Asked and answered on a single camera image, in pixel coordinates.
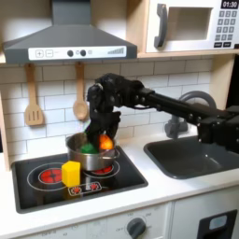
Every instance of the yellow toy cube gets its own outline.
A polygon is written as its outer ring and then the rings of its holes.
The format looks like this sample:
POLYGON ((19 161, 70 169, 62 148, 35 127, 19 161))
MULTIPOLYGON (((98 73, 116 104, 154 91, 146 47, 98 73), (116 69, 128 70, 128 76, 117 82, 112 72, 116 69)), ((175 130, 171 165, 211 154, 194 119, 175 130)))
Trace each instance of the yellow toy cube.
POLYGON ((67 188, 80 185, 80 162, 68 161, 62 166, 62 181, 67 188))

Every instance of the digital clock display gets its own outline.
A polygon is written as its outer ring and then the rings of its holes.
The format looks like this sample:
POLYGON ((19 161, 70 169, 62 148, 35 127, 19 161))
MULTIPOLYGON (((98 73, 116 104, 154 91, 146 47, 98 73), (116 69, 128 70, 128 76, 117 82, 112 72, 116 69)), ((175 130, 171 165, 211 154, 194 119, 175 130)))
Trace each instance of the digital clock display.
POLYGON ((222 0, 221 8, 222 9, 238 9, 239 1, 238 0, 222 0))

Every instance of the silver range hood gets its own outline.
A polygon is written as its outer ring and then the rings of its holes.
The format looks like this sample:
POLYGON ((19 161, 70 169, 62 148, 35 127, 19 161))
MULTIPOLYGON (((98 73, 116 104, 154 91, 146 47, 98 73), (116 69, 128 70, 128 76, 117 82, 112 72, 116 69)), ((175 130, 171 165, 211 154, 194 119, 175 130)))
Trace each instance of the silver range hood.
POLYGON ((4 43, 7 63, 132 59, 137 46, 91 26, 91 0, 52 0, 53 25, 4 43))

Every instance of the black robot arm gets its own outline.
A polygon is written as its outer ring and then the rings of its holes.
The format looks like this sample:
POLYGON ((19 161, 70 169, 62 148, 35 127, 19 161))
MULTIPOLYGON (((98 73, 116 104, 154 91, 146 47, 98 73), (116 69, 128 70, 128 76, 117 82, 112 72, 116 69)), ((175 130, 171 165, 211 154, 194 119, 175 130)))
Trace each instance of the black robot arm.
POLYGON ((190 105, 144 87, 138 80, 107 74, 95 80, 89 88, 91 123, 86 130, 89 140, 98 147, 99 134, 111 139, 120 123, 120 112, 114 106, 136 109, 156 108, 185 119, 197 126, 199 142, 216 143, 229 151, 239 153, 239 107, 227 110, 212 109, 205 105, 190 105))

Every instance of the hanging utensil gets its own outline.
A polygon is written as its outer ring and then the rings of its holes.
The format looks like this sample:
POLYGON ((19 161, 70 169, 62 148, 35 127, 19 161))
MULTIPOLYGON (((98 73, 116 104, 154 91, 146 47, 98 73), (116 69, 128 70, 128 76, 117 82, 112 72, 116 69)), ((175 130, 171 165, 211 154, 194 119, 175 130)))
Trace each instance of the hanging utensil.
POLYGON ((43 124, 43 112, 39 105, 36 103, 35 96, 35 66, 31 63, 25 65, 25 72, 27 77, 28 92, 29 92, 29 105, 25 110, 25 122, 27 125, 43 124))
POLYGON ((79 120, 88 117, 88 106, 84 101, 84 64, 76 63, 77 71, 77 100, 74 103, 73 111, 79 120))

